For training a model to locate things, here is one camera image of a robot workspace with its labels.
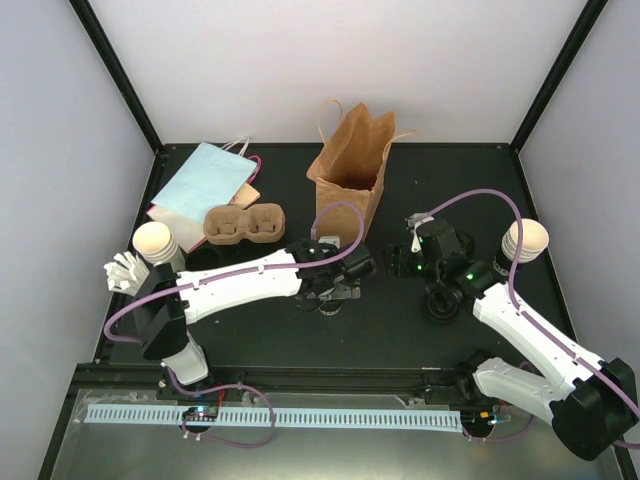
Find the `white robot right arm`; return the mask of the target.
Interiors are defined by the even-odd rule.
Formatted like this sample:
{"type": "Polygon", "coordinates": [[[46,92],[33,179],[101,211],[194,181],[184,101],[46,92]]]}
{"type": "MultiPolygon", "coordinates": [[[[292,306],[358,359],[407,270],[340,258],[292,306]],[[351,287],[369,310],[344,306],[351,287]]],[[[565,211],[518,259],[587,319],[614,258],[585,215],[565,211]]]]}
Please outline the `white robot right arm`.
{"type": "Polygon", "coordinates": [[[534,367],[526,371],[479,354],[454,379],[457,396],[476,403],[504,400],[549,424],[572,453],[593,460],[639,421],[635,375],[620,359],[605,361],[584,349],[530,307],[511,272],[535,260],[549,236],[538,222],[514,222],[491,263],[473,257],[473,239],[427,214],[405,220],[407,245],[385,251],[388,271],[425,283],[422,310],[436,324],[467,311],[499,333],[534,367]]]}

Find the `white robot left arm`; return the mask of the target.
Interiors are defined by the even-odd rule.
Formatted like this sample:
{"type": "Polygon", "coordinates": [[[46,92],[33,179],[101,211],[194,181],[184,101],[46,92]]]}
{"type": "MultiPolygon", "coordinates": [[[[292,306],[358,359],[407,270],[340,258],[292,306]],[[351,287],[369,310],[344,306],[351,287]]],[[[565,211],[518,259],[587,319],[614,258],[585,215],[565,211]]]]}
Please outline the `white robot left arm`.
{"type": "Polygon", "coordinates": [[[142,281],[133,310],[142,357],[173,372],[193,399],[207,397],[215,376],[189,326],[233,307],[293,297],[308,310],[360,297],[361,281],[376,271],[366,245],[338,248],[311,239],[295,241],[264,257],[200,271],[156,266],[142,281]]]}

